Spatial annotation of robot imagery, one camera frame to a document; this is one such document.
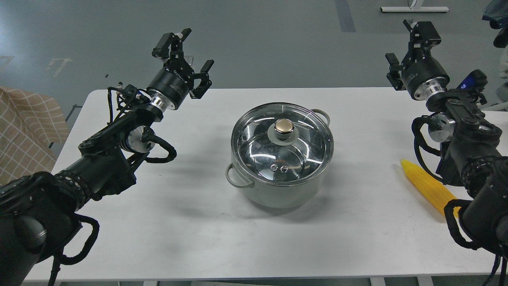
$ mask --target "stainless steel pot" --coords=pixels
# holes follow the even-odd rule
[[[232,163],[226,168],[226,179],[263,206],[291,208],[304,204],[321,188],[333,155],[329,123],[324,111],[291,103],[268,103],[251,109],[233,128]],[[231,169],[244,184],[230,178]]]

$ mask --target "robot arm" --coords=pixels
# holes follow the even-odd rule
[[[508,257],[508,157],[497,151],[502,131],[485,119],[478,106],[486,103],[482,95],[486,76],[471,72],[456,89],[447,89],[449,77],[435,60],[430,49],[441,42],[431,22],[404,21],[410,32],[409,51],[401,64],[392,53],[387,78],[396,90],[407,90],[415,100],[425,100],[427,109],[434,112],[413,122],[415,152],[427,172],[420,148],[440,156],[436,173],[444,184],[464,186],[472,201],[450,201],[447,223],[454,240],[461,246],[480,247]],[[427,124],[430,137],[440,143],[440,149],[429,147],[420,128]],[[472,239],[467,242],[460,234],[453,216],[459,210],[459,222]]]
[[[81,143],[81,158],[55,176],[39,172],[0,187],[0,284],[19,285],[35,263],[54,256],[49,285],[56,279],[60,264],[83,260],[99,231],[96,220],[75,212],[90,199],[120,194],[136,183],[134,172],[143,161],[166,163],[176,157],[175,149],[150,128],[163,119],[166,109],[178,109],[188,93],[201,98],[211,86],[208,60],[195,73],[183,58],[182,42],[191,32],[163,35],[152,52],[164,66],[144,91],[132,85],[108,88],[110,123]],[[194,80],[200,79],[194,88]],[[111,91],[117,91],[120,113],[112,120]],[[150,158],[154,145],[160,145],[166,158]],[[132,153],[126,158],[122,150]],[[65,245],[81,228],[92,225],[92,234],[80,254],[68,258]]]

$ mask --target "lid knob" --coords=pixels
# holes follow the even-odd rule
[[[291,120],[286,118],[281,118],[275,122],[275,131],[277,131],[280,134],[289,134],[293,132],[295,129],[295,126],[293,125],[293,122]]]

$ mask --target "corn cob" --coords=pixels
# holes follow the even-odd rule
[[[406,177],[416,189],[444,216],[444,207],[456,197],[440,181],[431,177],[420,166],[405,159],[400,160],[400,164]],[[455,208],[455,217],[458,217],[458,211],[459,209]]]

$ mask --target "checkered cloth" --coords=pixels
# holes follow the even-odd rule
[[[37,171],[51,171],[52,142],[69,135],[60,106],[51,97],[0,87],[0,185]]]

